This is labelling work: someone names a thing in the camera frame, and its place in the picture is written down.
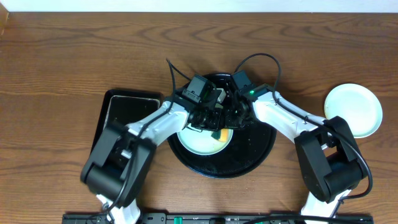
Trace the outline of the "yellow green sponge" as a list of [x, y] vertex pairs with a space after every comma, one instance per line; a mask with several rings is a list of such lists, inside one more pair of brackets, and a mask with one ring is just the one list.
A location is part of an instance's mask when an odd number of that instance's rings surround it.
[[221, 129], [211, 134], [211, 137], [219, 142], [227, 142], [229, 139], [229, 130]]

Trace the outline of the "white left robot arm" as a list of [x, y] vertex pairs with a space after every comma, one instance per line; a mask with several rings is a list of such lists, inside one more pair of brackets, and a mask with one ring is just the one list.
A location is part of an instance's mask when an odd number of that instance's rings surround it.
[[188, 124], [217, 129], [225, 91], [201, 76], [186, 88], [174, 89], [162, 105], [145, 118], [102, 130], [83, 166], [80, 180], [103, 204], [110, 223], [136, 223], [141, 215], [136, 197], [143, 186], [155, 150]]

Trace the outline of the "light blue plate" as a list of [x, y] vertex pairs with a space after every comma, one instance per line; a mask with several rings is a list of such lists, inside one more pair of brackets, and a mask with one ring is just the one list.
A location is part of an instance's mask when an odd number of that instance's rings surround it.
[[343, 118], [355, 138], [374, 134], [383, 119], [382, 106], [375, 94], [355, 83], [334, 87], [325, 98], [324, 112], [327, 119]]
[[209, 156], [222, 151], [232, 140], [233, 130], [229, 130], [229, 139], [227, 142], [219, 142], [211, 137], [215, 131], [197, 129], [187, 126], [177, 133], [178, 140], [188, 151], [200, 155]]

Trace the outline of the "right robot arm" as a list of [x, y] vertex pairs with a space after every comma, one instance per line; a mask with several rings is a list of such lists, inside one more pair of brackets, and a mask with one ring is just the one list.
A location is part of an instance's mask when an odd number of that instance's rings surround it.
[[295, 144], [301, 174], [309, 195], [304, 216], [333, 218], [363, 179], [371, 180], [348, 123], [310, 114], [288, 102], [276, 87], [253, 84], [244, 71], [231, 76], [240, 113], [266, 123]]

